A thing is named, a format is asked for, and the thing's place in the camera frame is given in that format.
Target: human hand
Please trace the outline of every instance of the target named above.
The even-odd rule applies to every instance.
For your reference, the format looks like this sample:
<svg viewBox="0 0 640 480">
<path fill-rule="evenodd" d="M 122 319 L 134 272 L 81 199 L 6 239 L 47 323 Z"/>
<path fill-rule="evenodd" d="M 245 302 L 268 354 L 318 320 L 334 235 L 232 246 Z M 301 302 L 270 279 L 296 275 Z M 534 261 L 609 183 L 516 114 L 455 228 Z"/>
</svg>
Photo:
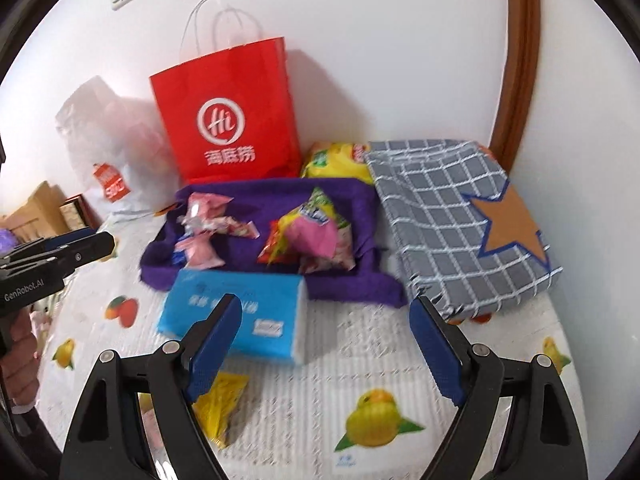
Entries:
<svg viewBox="0 0 640 480">
<path fill-rule="evenodd" d="M 7 394 L 17 406 L 28 406 L 36 398 L 38 387 L 38 347 L 36 336 L 31 333 L 29 309 L 24 308 L 11 326 L 14 344 L 11 351 L 0 360 Z"/>
</svg>

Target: star with blue outline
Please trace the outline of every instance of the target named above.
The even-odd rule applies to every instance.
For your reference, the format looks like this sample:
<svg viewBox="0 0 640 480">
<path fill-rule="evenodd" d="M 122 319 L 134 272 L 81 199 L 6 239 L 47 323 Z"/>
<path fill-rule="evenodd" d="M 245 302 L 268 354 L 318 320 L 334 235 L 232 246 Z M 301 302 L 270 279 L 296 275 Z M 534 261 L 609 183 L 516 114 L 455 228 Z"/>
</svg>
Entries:
<svg viewBox="0 0 640 480">
<path fill-rule="evenodd" d="M 487 219 L 478 257 L 518 246 L 550 271 L 551 265 L 540 240 L 540 229 L 510 184 L 509 180 L 504 183 L 497 198 L 465 195 L 476 211 Z"/>
</svg>

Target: gray checkered cloth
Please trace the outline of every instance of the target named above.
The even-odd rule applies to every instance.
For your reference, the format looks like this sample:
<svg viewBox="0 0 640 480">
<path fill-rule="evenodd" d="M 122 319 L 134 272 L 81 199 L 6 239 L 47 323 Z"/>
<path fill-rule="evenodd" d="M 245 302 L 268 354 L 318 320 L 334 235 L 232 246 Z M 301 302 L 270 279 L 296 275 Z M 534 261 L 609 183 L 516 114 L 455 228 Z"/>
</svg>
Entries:
<svg viewBox="0 0 640 480">
<path fill-rule="evenodd" d="M 498 198 L 507 175 L 478 143 L 370 145 L 367 165 L 398 247 L 409 298 L 441 298 L 436 307 L 445 319 L 464 319 L 521 304 L 551 286 L 562 268 L 546 269 L 519 246 L 479 256 L 488 221 L 464 195 Z"/>
</svg>

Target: blue tissue package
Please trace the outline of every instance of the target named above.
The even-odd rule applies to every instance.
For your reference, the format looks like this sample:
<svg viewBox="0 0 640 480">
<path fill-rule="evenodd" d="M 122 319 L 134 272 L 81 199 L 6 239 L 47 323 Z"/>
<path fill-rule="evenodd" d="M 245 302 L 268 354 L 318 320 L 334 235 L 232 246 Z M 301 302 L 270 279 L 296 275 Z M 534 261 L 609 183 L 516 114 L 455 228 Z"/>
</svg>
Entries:
<svg viewBox="0 0 640 480">
<path fill-rule="evenodd" d="M 230 352 L 304 363 L 308 300 L 305 280 L 296 274 L 183 269 L 167 295 L 158 330 L 183 338 L 225 294 L 235 294 L 242 303 L 242 323 Z"/>
</svg>

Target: white wall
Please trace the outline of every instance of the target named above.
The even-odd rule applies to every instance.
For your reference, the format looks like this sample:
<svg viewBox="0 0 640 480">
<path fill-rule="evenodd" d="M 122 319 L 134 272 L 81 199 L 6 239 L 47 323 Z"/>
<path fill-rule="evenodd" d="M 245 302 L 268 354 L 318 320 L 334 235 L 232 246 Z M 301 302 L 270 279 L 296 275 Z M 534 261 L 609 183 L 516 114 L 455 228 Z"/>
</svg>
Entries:
<svg viewBox="0 0 640 480">
<path fill-rule="evenodd" d="M 564 273 L 552 293 L 584 396 L 590 478 L 640 429 L 640 64 L 593 0 L 542 0 L 518 190 Z"/>
<path fill-rule="evenodd" d="M 0 213 L 19 206 L 43 179 L 68 195 L 82 191 L 54 115 L 96 74 L 120 94 L 151 100 L 148 77 L 178 61 L 184 22 L 197 1 L 134 0 L 117 12 L 109 0 L 55 6 L 0 86 L 8 155 Z M 267 36 L 286 37 L 304 146 L 316 139 L 425 136 L 488 142 L 504 64 L 506 0 L 225 1 L 255 17 Z M 213 9 L 201 23 L 210 23 Z"/>
</svg>

